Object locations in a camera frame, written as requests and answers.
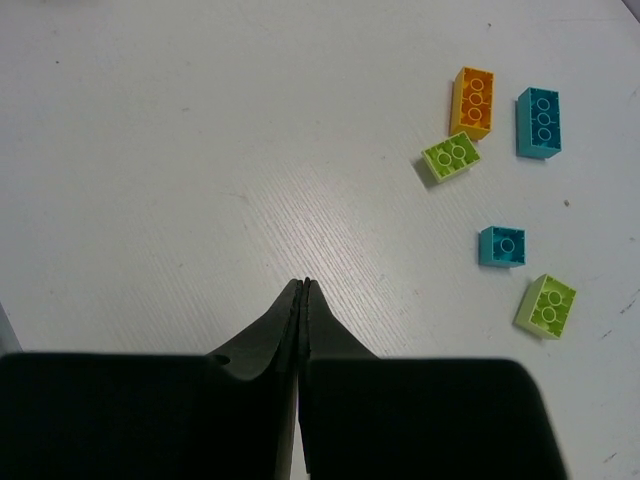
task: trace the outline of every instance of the white surface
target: white surface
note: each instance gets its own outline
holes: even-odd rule
[[[310,275],[379,355],[519,360],[574,478],[637,475],[624,4],[267,3],[0,3],[0,298],[23,348],[206,352]],[[482,163],[427,189],[412,162],[445,137],[463,65],[496,74],[494,131]],[[528,86],[561,95],[547,163],[514,153]],[[526,267],[477,266],[491,224],[527,230]],[[511,322],[547,272],[578,298],[542,343]]]

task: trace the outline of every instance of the teal lego brick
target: teal lego brick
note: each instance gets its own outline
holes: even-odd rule
[[[467,171],[480,161],[480,154],[466,132],[460,132],[422,152],[438,183]]]
[[[527,289],[515,324],[541,338],[558,340],[564,333],[576,291],[550,275]]]
[[[516,110],[518,156],[546,159],[562,151],[558,92],[527,88]]]
[[[484,229],[480,233],[480,264],[504,268],[525,265],[525,237],[525,231],[517,228]]]

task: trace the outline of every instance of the lego brick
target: lego brick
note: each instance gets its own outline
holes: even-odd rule
[[[549,275],[542,275],[527,289],[515,324],[541,338],[558,340],[575,297],[574,289]]]
[[[449,134],[467,132],[480,140],[491,131],[493,116],[493,73],[463,67],[453,85]]]
[[[438,183],[470,169],[480,160],[480,154],[466,132],[424,150],[422,157]]]
[[[511,268],[525,263],[524,230],[489,227],[480,233],[480,264]]]
[[[558,92],[527,88],[516,110],[518,156],[545,159],[562,151]]]

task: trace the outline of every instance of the small square blue block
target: small square blue block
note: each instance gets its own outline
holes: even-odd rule
[[[489,227],[480,233],[481,265],[520,267],[526,264],[524,230]]]
[[[558,92],[527,88],[518,98],[516,153],[545,159],[562,151]]]

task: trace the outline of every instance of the blue block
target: blue block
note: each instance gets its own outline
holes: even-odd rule
[[[518,98],[516,125],[519,157],[545,159],[562,151],[558,92],[527,88]]]
[[[520,267],[526,263],[525,233],[516,228],[489,227],[480,233],[481,265]]]

